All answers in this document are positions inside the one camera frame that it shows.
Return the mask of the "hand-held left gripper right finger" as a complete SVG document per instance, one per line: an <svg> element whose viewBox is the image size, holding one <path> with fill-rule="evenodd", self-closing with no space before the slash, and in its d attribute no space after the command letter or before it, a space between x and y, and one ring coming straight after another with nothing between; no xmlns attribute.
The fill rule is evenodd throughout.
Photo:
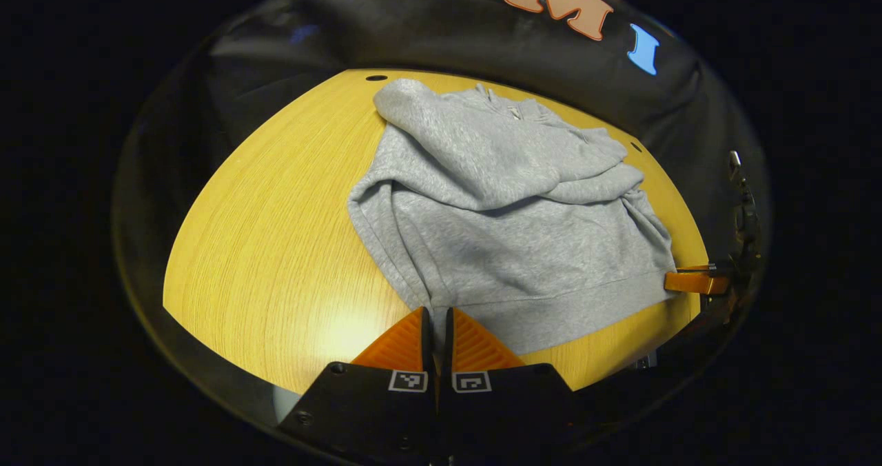
<svg viewBox="0 0 882 466"><path fill-rule="evenodd" d="M551 363L524 363L489 329L451 307L438 379L444 464L553 464L591 425Z"/></svg>

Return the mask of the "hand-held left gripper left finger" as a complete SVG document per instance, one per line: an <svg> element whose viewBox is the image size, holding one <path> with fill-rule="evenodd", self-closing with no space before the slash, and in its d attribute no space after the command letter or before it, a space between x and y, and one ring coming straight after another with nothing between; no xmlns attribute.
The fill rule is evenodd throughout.
<svg viewBox="0 0 882 466"><path fill-rule="evenodd" d="M431 464L437 371L430 318L420 307L352 361L328 363L278 429L346 463Z"/></svg>

